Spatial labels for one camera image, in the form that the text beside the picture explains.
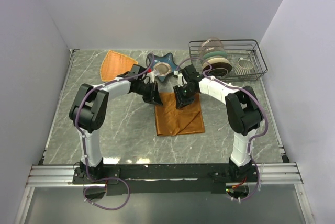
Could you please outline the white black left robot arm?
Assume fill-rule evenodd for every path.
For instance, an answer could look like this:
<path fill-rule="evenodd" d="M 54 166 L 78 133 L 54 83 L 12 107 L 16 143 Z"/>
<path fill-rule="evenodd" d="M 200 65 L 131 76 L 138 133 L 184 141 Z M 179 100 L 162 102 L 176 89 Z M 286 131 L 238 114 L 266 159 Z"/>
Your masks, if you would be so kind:
<path fill-rule="evenodd" d="M 160 105 L 158 71 L 134 64 L 130 71 L 111 81 L 79 87 L 69 112 L 81 142 L 81 173 L 92 183 L 100 182 L 104 176 L 103 156 L 100 150 L 99 129 L 104 123 L 108 102 L 118 96 L 136 93 L 145 103 Z"/>

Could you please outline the orange cloth napkin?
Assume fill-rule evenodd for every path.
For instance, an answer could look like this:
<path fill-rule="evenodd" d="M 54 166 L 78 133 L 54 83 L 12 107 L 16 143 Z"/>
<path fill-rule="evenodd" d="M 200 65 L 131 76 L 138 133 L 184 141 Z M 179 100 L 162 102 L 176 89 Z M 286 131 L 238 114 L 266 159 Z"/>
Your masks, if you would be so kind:
<path fill-rule="evenodd" d="M 174 93 L 160 93 L 163 105 L 155 106 L 155 126 L 158 136 L 177 136 L 205 132 L 199 95 L 190 105 L 176 109 Z"/>

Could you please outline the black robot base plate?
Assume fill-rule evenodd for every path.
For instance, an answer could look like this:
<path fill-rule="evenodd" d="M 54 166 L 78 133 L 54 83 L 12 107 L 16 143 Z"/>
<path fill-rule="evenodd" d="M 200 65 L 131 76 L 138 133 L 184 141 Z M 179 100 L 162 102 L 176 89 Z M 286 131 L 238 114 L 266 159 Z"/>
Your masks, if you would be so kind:
<path fill-rule="evenodd" d="M 226 185 L 242 181 L 257 182 L 256 169 L 247 165 L 235 169 L 228 163 L 207 164 L 104 164 L 97 173 L 91 172 L 90 180 L 84 167 L 75 168 L 73 184 L 105 185 L 106 194 L 136 193 L 190 193 L 210 192 L 224 194 Z M 108 182 L 97 180 L 107 178 Z"/>

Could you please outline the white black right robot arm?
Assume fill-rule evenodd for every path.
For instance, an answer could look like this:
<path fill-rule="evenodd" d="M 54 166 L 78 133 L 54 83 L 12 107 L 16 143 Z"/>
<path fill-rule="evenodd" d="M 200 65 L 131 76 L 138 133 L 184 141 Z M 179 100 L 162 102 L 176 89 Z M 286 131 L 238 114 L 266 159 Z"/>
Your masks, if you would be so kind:
<path fill-rule="evenodd" d="M 233 149 L 229 158 L 229 176 L 241 181 L 251 171 L 252 138 L 264 119 L 258 100 L 249 86 L 240 88 L 222 82 L 214 76 L 199 74 L 189 65 L 174 71 L 178 78 L 173 87 L 176 109 L 190 105 L 196 94 L 205 94 L 226 106 L 228 124 L 234 131 Z"/>

